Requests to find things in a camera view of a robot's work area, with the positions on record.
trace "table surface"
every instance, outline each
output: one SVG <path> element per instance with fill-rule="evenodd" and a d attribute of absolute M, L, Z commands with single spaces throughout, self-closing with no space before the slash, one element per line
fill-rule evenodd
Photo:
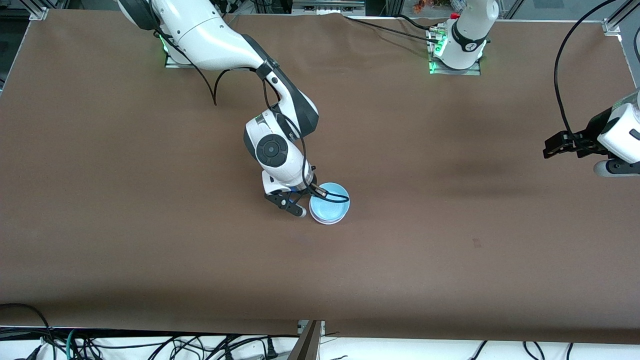
<path fill-rule="evenodd" d="M 570 26 L 496 23 L 483 75 L 453 77 L 340 15 L 234 20 L 319 109 L 308 158 L 352 198 L 325 226 L 262 196 L 254 74 L 227 74 L 215 107 L 122 14 L 50 11 L 0 97 L 0 300 L 58 326 L 638 343 L 638 179 L 542 157 Z M 599 24 L 559 79 L 575 130 L 634 89 Z"/>

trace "blue bowl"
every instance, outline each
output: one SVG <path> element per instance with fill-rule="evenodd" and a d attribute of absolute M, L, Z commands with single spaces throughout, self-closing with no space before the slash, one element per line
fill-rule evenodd
<path fill-rule="evenodd" d="M 320 187 L 331 193 L 349 196 L 347 190 L 345 190 L 345 188 L 343 188 L 340 184 L 325 183 L 320 185 Z M 327 199 L 342 200 L 342 198 L 332 195 L 328 195 Z M 321 224 L 331 225 L 344 218 L 344 215 L 346 215 L 347 211 L 349 210 L 350 204 L 351 201 L 337 204 L 335 202 L 329 202 L 320 197 L 313 196 L 311 197 L 311 200 L 309 200 L 309 210 L 311 212 L 311 216 L 316 221 Z"/>

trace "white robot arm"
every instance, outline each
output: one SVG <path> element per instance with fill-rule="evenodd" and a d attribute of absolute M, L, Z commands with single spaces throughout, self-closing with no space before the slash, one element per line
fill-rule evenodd
<path fill-rule="evenodd" d="M 167 50 L 174 61 L 204 70 L 251 69 L 267 81 L 280 100 L 244 129 L 244 144 L 264 169 L 265 197 L 302 217 L 306 210 L 281 194 L 326 196 L 316 186 L 313 168 L 293 144 L 316 129 L 317 108 L 252 37 L 229 28 L 208 0 L 118 0 L 118 4 L 141 29 L 168 37 L 163 40 L 171 42 Z"/>
<path fill-rule="evenodd" d="M 452 69 L 468 69 L 482 56 L 486 36 L 498 14 L 495 0 L 467 0 L 460 18 L 438 25 L 444 29 L 446 38 L 434 55 Z"/>
<path fill-rule="evenodd" d="M 585 130 L 560 131 L 545 141 L 545 159 L 563 152 L 608 156 L 593 167 L 599 176 L 640 175 L 640 90 L 594 116 Z"/>

